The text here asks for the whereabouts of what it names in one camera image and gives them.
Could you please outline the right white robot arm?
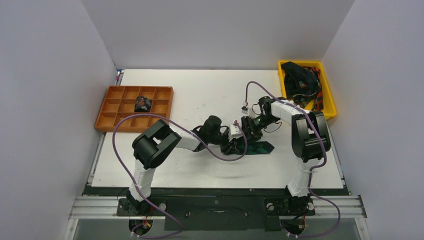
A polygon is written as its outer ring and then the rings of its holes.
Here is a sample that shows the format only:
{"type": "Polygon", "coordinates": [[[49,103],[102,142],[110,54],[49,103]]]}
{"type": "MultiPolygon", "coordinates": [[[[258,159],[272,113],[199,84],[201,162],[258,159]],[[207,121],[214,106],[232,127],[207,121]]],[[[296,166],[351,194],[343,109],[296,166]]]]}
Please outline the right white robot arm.
{"type": "Polygon", "coordinates": [[[314,170],[327,162],[331,141],[324,113],[303,109],[292,100],[283,97],[264,96],[258,104],[259,115],[245,115],[241,128],[248,138],[248,145],[257,143],[266,127],[278,121],[291,126],[291,148],[297,157],[297,170],[286,186],[290,195],[282,199],[283,209],[294,214],[302,207],[301,197],[310,195],[314,170]]]}

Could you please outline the green navy striped tie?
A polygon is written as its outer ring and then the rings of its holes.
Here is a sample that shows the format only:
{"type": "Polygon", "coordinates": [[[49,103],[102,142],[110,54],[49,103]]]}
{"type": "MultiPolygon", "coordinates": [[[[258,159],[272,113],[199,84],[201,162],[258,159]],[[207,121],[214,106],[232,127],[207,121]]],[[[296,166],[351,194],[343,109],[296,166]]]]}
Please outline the green navy striped tie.
{"type": "Polygon", "coordinates": [[[269,143],[268,141],[247,141],[247,149],[246,143],[243,139],[237,139],[234,142],[235,151],[237,155],[266,155],[270,154],[275,147],[269,143]]]}

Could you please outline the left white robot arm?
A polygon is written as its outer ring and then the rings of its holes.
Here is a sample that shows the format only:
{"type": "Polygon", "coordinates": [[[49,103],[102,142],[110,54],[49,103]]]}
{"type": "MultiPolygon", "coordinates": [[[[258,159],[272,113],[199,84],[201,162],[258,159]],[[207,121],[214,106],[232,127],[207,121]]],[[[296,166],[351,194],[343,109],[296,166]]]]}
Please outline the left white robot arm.
{"type": "Polygon", "coordinates": [[[134,182],[126,195],[129,208],[136,215],[149,210],[147,198],[151,195],[155,170],[175,148],[200,152],[210,144],[219,146],[224,155],[242,156],[248,151],[248,136],[237,121],[223,126],[214,115],[192,130],[173,129],[162,119],[156,121],[132,143],[135,169],[134,182]]]}

